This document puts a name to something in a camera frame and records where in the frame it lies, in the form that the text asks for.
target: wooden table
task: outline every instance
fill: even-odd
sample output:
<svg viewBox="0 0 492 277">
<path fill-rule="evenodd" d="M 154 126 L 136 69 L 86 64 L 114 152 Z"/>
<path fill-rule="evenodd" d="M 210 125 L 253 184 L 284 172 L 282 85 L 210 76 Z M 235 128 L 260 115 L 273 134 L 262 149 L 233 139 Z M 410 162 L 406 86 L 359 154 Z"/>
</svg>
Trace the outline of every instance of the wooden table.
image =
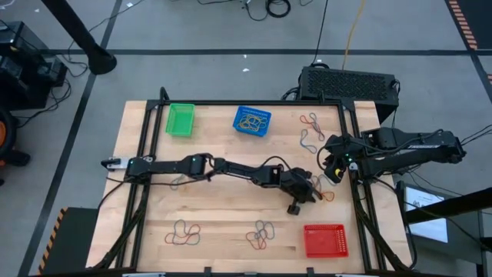
<svg viewBox="0 0 492 277">
<path fill-rule="evenodd" d="M 341 133 L 335 107 L 256 107 L 272 113 L 268 134 L 263 138 L 242 134 L 232 128 L 237 108 L 197 105 L 192 137 L 178 138 L 165 133 L 168 116 L 166 106 L 159 134 L 158 160 L 181 160 L 186 155 L 209 152 L 214 157 L 258 166 L 269 156 L 279 155 L 291 167 L 302 167 L 315 175 L 322 173 L 316 164 L 316 155 L 299 146 L 301 130 L 308 127 L 299 121 L 299 116 L 315 112 L 328 138 L 332 134 Z M 126 103 L 115 156 L 135 156 L 144 113 L 145 102 Z M 361 131 L 379 127 L 373 102 L 357 102 L 356 113 Z M 345 117 L 350 122 L 348 113 Z M 151 132 L 152 127 L 149 129 L 147 148 Z M 324 144 L 317 140 L 317 134 L 311 127 L 305 142 L 317 147 Z M 278 164 L 278 161 L 272 161 L 271 164 Z M 109 173 L 114 179 L 122 179 L 123 175 L 123 171 Z M 152 181 L 170 182 L 175 178 L 176 175 L 155 175 Z M 392 184 L 390 176 L 384 180 Z M 116 185 L 108 181 L 105 193 Z M 129 188 L 130 184 L 123 185 L 102 206 L 87 266 L 97 263 L 120 235 Z M 205 266 L 211 266 L 213 272 L 302 273 L 306 272 L 307 267 L 313 267 L 316 273 L 362 273 L 364 267 L 348 177 L 336 187 L 323 183 L 323 190 L 327 189 L 335 193 L 333 202 L 302 204 L 301 213 L 293 216 L 286 213 L 292 200 L 289 195 L 278 189 L 262 189 L 226 175 L 215 176 L 211 182 L 185 185 L 177 191 L 166 186 L 152 186 L 138 271 L 203 272 Z M 382 236 L 402 262 L 409 265 L 410 251 L 394 193 L 378 184 L 372 185 L 372 192 Z M 201 226 L 201 241 L 198 245 L 165 243 L 166 234 L 172 232 L 173 224 L 179 219 L 184 219 L 188 225 Z M 265 250 L 253 249 L 245 239 L 247 232 L 254 231 L 257 220 L 273 222 L 275 227 L 276 237 L 268 241 Z M 307 259 L 303 226 L 313 223 L 343 224 L 349 256 L 342 259 Z M 368 241 L 371 262 L 373 268 L 377 268 L 374 243 L 372 239 Z M 125 265 L 129 265 L 132 244 L 133 238 L 130 238 Z"/>
</svg>

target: green basket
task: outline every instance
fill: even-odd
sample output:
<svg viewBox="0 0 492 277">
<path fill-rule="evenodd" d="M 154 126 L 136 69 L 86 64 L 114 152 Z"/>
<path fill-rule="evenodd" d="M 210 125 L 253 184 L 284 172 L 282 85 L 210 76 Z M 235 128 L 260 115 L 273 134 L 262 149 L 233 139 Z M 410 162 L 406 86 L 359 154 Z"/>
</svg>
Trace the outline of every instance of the green basket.
<svg viewBox="0 0 492 277">
<path fill-rule="evenodd" d="M 193 104 L 171 104 L 166 132 L 169 135 L 190 136 L 193 129 L 193 118 Z"/>
</svg>

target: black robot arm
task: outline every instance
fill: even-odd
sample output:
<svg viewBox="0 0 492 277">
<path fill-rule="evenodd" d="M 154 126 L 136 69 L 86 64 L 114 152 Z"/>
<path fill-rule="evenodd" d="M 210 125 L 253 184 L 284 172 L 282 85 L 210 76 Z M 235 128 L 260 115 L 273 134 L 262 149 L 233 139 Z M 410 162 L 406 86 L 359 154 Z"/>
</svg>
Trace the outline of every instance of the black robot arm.
<svg viewBox="0 0 492 277">
<path fill-rule="evenodd" d="M 207 163 L 211 166 L 211 170 L 205 172 Z M 285 171 L 283 165 L 262 165 L 254 168 L 222 158 L 214 158 L 208 153 L 189 155 L 181 161 L 172 162 L 154 162 L 149 157 L 130 159 L 125 181 L 146 183 L 153 174 L 176 173 L 184 174 L 191 179 L 208 181 L 214 175 L 224 174 L 247 179 L 264 189 L 280 189 L 294 198 L 287 210 L 292 215 L 299 213 L 298 203 L 316 202 L 313 194 L 322 199 L 320 192 L 316 191 L 310 182 L 311 172 L 300 168 Z"/>
<path fill-rule="evenodd" d="M 361 138 L 332 135 L 323 149 L 330 152 L 323 163 L 324 174 L 336 183 L 347 168 L 357 171 L 359 179 L 368 180 L 426 162 L 456 164 L 466 155 L 451 132 L 406 133 L 396 128 L 362 132 Z"/>
</svg>

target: plastic basket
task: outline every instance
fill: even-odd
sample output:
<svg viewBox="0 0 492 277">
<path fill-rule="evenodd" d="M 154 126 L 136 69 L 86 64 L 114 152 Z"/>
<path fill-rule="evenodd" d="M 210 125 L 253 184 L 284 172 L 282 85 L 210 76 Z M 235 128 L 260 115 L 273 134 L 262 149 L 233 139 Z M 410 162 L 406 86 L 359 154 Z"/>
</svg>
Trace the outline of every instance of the plastic basket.
<svg viewBox="0 0 492 277">
<path fill-rule="evenodd" d="M 342 224 L 305 225 L 304 247 L 308 258 L 348 257 L 344 226 Z"/>
<path fill-rule="evenodd" d="M 264 122 L 261 122 L 261 124 L 258 125 L 257 131 L 249 128 L 242 128 L 240 126 L 241 120 L 248 115 L 254 115 L 259 118 L 264 118 Z M 238 130 L 239 132 L 262 137 L 267 134 L 268 126 L 270 125 L 270 118 L 271 118 L 270 112 L 261 111 L 256 108 L 249 108 L 246 106 L 239 106 L 238 112 L 236 112 L 236 117 L 234 118 L 234 124 L 232 126 L 236 128 L 236 130 Z"/>
<path fill-rule="evenodd" d="M 193 118 L 193 104 L 170 104 L 166 132 L 170 135 L 190 136 Z"/>
</svg>

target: blue basket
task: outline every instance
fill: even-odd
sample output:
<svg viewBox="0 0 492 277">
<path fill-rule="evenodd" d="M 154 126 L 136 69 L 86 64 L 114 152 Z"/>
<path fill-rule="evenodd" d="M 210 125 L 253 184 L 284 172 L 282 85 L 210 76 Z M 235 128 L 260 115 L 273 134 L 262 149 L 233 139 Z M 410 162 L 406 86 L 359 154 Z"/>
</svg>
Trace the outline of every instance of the blue basket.
<svg viewBox="0 0 492 277">
<path fill-rule="evenodd" d="M 258 130 L 250 129 L 250 128 L 242 128 L 240 126 L 240 122 L 243 118 L 246 118 L 248 115 L 254 115 L 261 118 L 261 123 L 253 124 L 252 127 L 258 127 Z M 261 111 L 256 108 L 249 108 L 246 106 L 239 106 L 238 112 L 236 112 L 236 117 L 234 118 L 234 124 L 232 125 L 239 132 L 243 132 L 250 135 L 257 136 L 265 136 L 268 131 L 268 126 L 270 125 L 271 113 L 266 111 Z M 250 123 L 255 123 L 256 120 L 252 119 Z"/>
</svg>

